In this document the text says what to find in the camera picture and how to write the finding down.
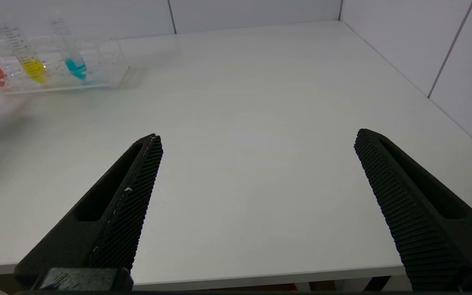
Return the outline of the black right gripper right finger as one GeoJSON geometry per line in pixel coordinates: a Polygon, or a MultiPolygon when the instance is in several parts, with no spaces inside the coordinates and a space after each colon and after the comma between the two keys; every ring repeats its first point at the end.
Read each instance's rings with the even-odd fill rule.
{"type": "Polygon", "coordinates": [[[412,289],[472,291],[472,208],[382,134],[354,149],[412,289]]]}

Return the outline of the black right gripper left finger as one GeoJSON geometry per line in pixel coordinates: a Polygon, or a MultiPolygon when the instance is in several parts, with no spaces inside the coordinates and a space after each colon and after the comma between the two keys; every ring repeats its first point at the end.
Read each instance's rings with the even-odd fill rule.
{"type": "Polygon", "coordinates": [[[18,263],[31,289],[131,289],[131,270],[157,172],[161,137],[134,142],[18,263]]]}

